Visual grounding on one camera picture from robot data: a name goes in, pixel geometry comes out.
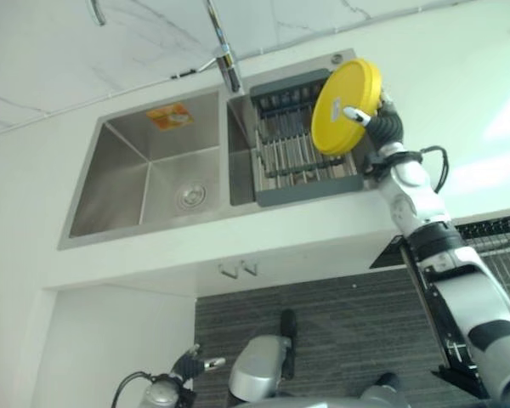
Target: yellow plastic lid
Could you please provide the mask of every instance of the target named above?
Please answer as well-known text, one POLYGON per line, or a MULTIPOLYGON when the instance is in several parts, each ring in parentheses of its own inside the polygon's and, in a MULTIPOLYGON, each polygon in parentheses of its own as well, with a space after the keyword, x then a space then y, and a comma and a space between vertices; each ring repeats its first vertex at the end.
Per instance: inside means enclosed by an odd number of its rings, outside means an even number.
POLYGON ((315 103, 312 115, 312 140, 321 153, 338 156, 352 150, 365 129, 343 114, 354 106, 369 115, 376 112, 382 93, 382 75, 364 59, 352 59, 334 71, 315 103))

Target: gray carpet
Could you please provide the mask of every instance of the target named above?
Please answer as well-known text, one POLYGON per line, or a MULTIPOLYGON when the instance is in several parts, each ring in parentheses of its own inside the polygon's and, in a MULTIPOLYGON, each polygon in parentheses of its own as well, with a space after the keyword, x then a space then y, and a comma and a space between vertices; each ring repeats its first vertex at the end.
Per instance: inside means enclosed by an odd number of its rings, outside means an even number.
MULTIPOLYGON (((510 279, 499 255, 488 264, 510 279)), ((510 280, 503 282, 510 289, 510 280)), ((280 389, 296 395, 358 396, 385 371, 399 374, 412 408, 486 407, 434 377, 440 364, 414 286, 405 270, 202 297, 195 338, 227 366, 195 381, 197 407, 222 407, 230 367, 250 338, 277 334, 280 312, 297 312, 296 376, 280 389)))

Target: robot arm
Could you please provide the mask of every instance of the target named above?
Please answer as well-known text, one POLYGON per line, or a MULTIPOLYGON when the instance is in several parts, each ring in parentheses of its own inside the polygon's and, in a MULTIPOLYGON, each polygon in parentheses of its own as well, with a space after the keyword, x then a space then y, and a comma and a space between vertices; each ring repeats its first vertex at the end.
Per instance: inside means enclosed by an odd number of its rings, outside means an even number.
MULTIPOLYGON (((510 298, 451 224, 419 153, 403 146, 402 123, 387 95, 378 113, 370 117, 355 108, 344 109, 348 118, 366 128, 376 146, 377 155, 368 158, 365 173, 377 181, 405 238, 403 256, 415 269, 418 291, 425 298, 439 299, 432 303, 438 308, 428 305, 429 319, 442 320, 445 315, 453 321, 482 388, 494 401, 510 406, 510 298)), ((442 326, 435 327, 442 331, 442 326)), ((440 339, 449 335, 437 333, 440 339)))

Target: faucet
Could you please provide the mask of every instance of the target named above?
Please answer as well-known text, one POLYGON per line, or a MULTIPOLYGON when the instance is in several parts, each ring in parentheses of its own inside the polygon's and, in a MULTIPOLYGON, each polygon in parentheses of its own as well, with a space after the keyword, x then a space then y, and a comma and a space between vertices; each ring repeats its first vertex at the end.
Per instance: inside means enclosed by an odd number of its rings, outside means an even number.
MULTIPOLYGON (((218 36, 219 47, 214 51, 213 58, 206 64, 198 68, 197 70, 186 71, 183 74, 172 76, 172 78, 183 77, 192 73, 202 72, 217 62, 221 75, 223 75, 224 83, 233 94, 239 93, 242 89, 240 72, 236 64, 236 57, 229 42, 227 41, 223 29, 221 28, 221 22, 219 21, 218 13, 213 6, 212 0, 203 0, 206 5, 210 20, 213 24, 213 29, 218 36)), ((105 26, 106 19, 102 8, 99 5, 99 0, 87 0, 89 13, 93 17, 94 22, 98 26, 105 26)))
POLYGON ((210 15, 210 20, 213 24, 213 29, 218 36, 220 47, 214 52, 215 60, 218 63, 221 75, 223 75, 224 83, 232 93, 237 93, 241 90, 241 77, 238 67, 236 65, 236 57, 230 47, 227 38, 221 28, 221 22, 212 0, 203 0, 206 4, 207 12, 210 15))

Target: wire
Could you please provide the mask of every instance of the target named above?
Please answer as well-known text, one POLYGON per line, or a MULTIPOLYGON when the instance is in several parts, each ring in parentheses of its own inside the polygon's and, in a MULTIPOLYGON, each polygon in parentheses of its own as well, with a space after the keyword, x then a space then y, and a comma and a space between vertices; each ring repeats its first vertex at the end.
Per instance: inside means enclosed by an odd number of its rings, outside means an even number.
POLYGON ((445 181, 448 179, 448 173, 450 172, 450 162, 448 160, 448 152, 442 147, 442 146, 429 146, 425 149, 421 149, 420 151, 425 154, 430 151, 436 151, 439 150, 440 153, 442 153, 442 170, 440 172, 440 179, 439 182, 436 184, 436 187, 434 187, 434 192, 438 194, 440 190, 442 190, 442 187, 444 187, 445 181))
POLYGON ((126 376, 120 383, 119 387, 117 387, 116 394, 113 396, 113 401, 111 402, 111 408, 116 408, 117 400, 119 400, 119 395, 121 394, 121 391, 125 386, 130 383, 132 380, 135 380, 136 378, 145 378, 148 381, 152 380, 151 374, 148 374, 147 372, 143 371, 136 371, 130 374, 129 376, 126 376))

